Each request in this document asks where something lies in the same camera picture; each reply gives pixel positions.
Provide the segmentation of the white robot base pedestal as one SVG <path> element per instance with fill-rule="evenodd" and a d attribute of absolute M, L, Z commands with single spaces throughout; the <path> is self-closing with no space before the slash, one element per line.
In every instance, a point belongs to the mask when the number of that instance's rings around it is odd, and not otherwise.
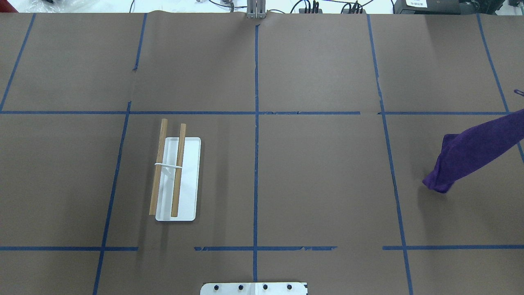
<path fill-rule="evenodd" d="M 308 295 L 305 282 L 207 283 L 201 295 Z"/>

